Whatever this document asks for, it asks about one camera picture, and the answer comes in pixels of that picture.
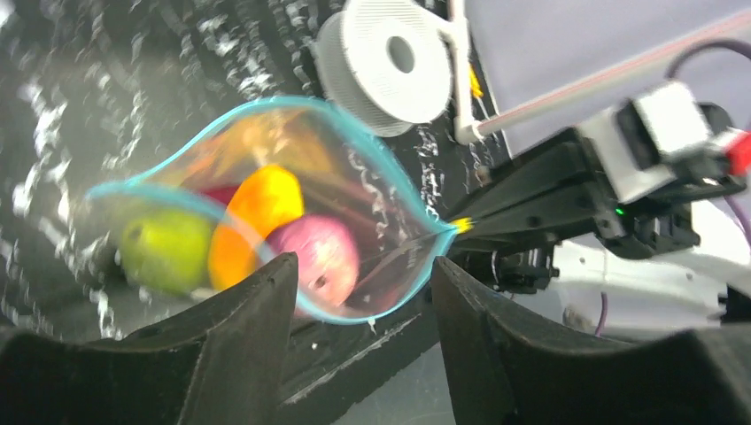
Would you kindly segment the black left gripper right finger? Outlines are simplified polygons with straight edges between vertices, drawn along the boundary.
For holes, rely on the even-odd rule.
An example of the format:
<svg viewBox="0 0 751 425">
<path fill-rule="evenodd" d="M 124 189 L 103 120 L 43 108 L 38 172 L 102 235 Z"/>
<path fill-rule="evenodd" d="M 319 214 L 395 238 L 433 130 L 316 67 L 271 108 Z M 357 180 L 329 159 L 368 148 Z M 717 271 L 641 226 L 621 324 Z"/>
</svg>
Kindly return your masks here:
<svg viewBox="0 0 751 425">
<path fill-rule="evenodd" d="M 567 328 L 440 257 L 430 279 L 459 424 L 747 424 L 750 328 L 628 344 Z"/>
</svg>

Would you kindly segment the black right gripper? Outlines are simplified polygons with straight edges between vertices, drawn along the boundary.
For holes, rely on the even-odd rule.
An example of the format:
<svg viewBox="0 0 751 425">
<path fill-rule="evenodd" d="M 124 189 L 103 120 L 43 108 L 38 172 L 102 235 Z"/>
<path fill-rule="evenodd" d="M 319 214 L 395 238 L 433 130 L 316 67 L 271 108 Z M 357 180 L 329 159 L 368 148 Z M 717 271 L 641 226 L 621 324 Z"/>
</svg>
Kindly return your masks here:
<svg viewBox="0 0 751 425">
<path fill-rule="evenodd" d="M 570 238 L 594 233 L 626 259 L 701 241 L 688 203 L 618 201 L 593 141 L 573 128 L 490 169 L 450 217 L 468 226 L 455 237 L 450 258 L 483 284 L 517 294 L 534 294 L 559 277 L 555 248 Z"/>
</svg>

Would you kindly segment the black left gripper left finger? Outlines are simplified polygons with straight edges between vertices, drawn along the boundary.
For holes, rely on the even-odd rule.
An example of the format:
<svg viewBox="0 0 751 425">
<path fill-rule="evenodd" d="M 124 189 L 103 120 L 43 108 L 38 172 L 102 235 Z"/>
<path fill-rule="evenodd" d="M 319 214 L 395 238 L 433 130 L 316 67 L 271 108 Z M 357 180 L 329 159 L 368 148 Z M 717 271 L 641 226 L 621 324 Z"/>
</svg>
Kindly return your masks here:
<svg viewBox="0 0 751 425">
<path fill-rule="evenodd" d="M 1 330 L 4 424 L 269 424 L 297 293 L 285 253 L 120 341 Z"/>
</svg>

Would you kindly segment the green pear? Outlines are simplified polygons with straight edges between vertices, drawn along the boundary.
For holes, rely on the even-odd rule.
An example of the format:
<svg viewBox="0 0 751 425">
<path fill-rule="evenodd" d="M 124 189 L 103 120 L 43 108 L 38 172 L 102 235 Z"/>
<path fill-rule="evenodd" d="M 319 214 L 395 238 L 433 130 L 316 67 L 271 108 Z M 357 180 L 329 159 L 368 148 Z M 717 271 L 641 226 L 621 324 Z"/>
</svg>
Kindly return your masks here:
<svg viewBox="0 0 751 425">
<path fill-rule="evenodd" d="M 120 231 L 120 265 L 134 284 L 186 295 L 206 283 L 213 229 L 203 216 L 175 208 L 134 217 Z"/>
</svg>

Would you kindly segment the pink peach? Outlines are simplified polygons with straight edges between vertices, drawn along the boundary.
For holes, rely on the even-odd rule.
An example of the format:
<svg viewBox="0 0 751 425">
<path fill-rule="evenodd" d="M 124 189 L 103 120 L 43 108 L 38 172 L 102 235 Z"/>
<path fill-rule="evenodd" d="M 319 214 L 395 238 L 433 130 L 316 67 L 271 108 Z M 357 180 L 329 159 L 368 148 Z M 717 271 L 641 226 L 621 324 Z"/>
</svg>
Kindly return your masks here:
<svg viewBox="0 0 751 425">
<path fill-rule="evenodd" d="M 349 228 L 339 219 L 306 214 L 266 238 L 277 252 L 298 255 L 299 286 L 330 306 L 350 297 L 360 273 L 360 256 Z"/>
</svg>

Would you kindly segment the yellow orange mango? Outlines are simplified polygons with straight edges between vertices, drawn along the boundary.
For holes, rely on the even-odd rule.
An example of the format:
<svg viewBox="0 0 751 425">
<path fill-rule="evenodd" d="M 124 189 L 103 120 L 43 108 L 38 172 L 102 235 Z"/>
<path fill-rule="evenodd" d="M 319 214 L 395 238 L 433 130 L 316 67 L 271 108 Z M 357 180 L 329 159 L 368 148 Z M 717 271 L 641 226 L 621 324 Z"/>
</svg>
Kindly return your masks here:
<svg viewBox="0 0 751 425">
<path fill-rule="evenodd" d="M 276 228 L 300 218 L 305 208 L 295 174 L 278 165 L 267 165 L 239 185 L 227 211 L 250 225 L 263 242 Z M 214 230 L 207 266 L 215 290 L 242 281 L 258 263 L 254 249 L 233 228 L 219 225 Z"/>
</svg>

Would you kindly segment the red apple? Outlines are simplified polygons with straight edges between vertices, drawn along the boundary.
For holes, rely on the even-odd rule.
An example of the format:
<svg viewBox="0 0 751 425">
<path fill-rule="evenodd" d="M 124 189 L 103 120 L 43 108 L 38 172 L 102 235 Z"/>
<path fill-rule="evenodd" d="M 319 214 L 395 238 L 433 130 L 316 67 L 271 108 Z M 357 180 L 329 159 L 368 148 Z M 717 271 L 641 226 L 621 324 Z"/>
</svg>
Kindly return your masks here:
<svg viewBox="0 0 751 425">
<path fill-rule="evenodd" d="M 233 196 L 237 193 L 239 189 L 238 185 L 229 185 L 229 186 L 221 186 L 221 187 L 214 187 L 209 189 L 202 189 L 199 191 L 199 193 L 207 198 L 212 199 L 213 201 L 216 201 L 217 203 L 221 205 L 228 205 L 233 198 Z"/>
</svg>

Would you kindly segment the clear zip top bag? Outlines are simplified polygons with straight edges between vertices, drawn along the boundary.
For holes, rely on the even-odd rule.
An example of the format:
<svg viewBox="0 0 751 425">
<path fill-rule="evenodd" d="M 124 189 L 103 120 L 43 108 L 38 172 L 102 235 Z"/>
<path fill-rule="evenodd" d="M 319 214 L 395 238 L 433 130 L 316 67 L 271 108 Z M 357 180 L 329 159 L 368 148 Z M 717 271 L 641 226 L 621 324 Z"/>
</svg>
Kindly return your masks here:
<svg viewBox="0 0 751 425">
<path fill-rule="evenodd" d="M 341 325 L 397 310 L 472 227 L 429 213 L 378 137 L 310 97 L 242 104 L 86 198 L 133 284 L 202 300 L 293 252 L 298 314 Z"/>
</svg>

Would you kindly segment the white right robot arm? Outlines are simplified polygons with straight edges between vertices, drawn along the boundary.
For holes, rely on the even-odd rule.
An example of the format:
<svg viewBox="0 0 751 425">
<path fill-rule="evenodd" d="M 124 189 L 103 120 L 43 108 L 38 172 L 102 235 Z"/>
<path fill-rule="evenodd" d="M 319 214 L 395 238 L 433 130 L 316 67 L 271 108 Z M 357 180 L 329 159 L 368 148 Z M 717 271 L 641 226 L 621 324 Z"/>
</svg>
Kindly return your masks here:
<svg viewBox="0 0 751 425">
<path fill-rule="evenodd" d="M 677 161 L 678 175 L 616 197 L 595 142 L 567 127 L 512 161 L 448 214 L 454 247 L 492 255 L 492 275 L 664 298 L 712 317 L 750 292 L 750 227 L 713 204 L 746 176 L 748 134 L 729 127 Z"/>
</svg>

